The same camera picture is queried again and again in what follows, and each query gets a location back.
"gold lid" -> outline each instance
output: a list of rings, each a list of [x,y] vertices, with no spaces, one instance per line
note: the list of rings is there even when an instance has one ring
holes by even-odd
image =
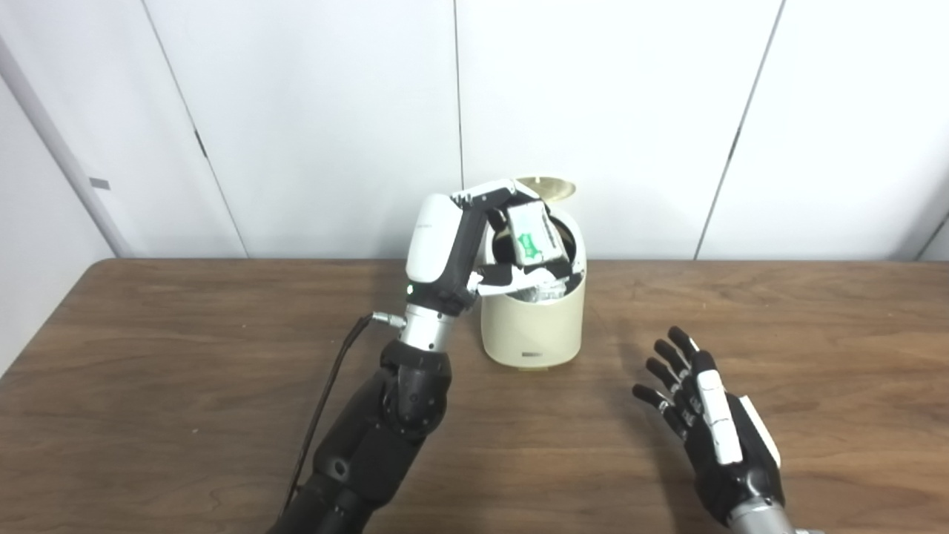
[[[531,191],[537,193],[544,202],[557,202],[572,195],[577,186],[572,181],[548,176],[518,178]]]

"trash can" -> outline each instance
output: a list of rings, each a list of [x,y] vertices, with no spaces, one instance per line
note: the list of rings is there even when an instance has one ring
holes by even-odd
[[[485,296],[481,299],[481,339],[494,361],[518,369],[546,369],[566,363],[580,351],[586,295],[586,247],[576,221],[551,205],[576,189],[553,178],[519,179],[550,207],[550,219],[567,248],[572,275],[556,296],[540,292]],[[512,236],[488,227],[484,263],[513,262]]]

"white wall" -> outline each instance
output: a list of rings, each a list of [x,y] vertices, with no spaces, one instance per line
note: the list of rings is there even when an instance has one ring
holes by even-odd
[[[0,81],[0,373],[85,269],[111,256]]]
[[[777,0],[458,0],[465,182],[554,176],[592,257],[692,258]]]
[[[244,256],[140,2],[0,0],[0,38],[131,255]]]
[[[145,4],[161,43],[141,2],[0,0],[136,256],[403,257],[425,195],[528,175],[577,182],[592,257],[912,258],[949,212],[941,0],[788,0],[704,239],[779,0]]]
[[[789,0],[699,257],[914,258],[949,211],[946,21]]]
[[[920,257],[923,261],[949,261],[949,224],[943,224]]]
[[[460,188],[451,2],[147,2],[253,257],[404,257]]]

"white robotic hand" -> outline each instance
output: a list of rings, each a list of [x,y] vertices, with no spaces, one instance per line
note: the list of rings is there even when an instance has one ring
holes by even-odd
[[[475,266],[487,224],[511,232],[514,264]],[[451,316],[470,308],[478,296],[512,294],[572,274],[547,205],[515,180],[425,199],[405,271],[410,303]]]

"robotic hand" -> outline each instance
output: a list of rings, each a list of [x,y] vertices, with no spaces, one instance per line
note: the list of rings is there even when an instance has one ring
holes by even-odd
[[[642,384],[633,395],[656,408],[684,442],[696,472],[702,505],[734,534],[806,534],[795,530],[784,512],[781,456],[747,396],[725,391],[715,360],[679,327],[669,330],[646,368],[662,382],[671,399]]]
[[[475,268],[487,224],[495,231],[511,231],[516,264]],[[316,448],[312,474],[291,490],[270,534],[362,532],[373,512],[395,496],[425,438],[445,414],[452,371],[444,350],[455,318],[479,295],[514,293],[572,274],[547,206],[518,181],[495,181],[426,199],[405,270],[405,318],[368,315],[344,348],[369,320],[398,328],[398,338],[382,349],[380,368]],[[339,363],[338,358],[333,373]],[[315,418],[308,435],[314,428]]]

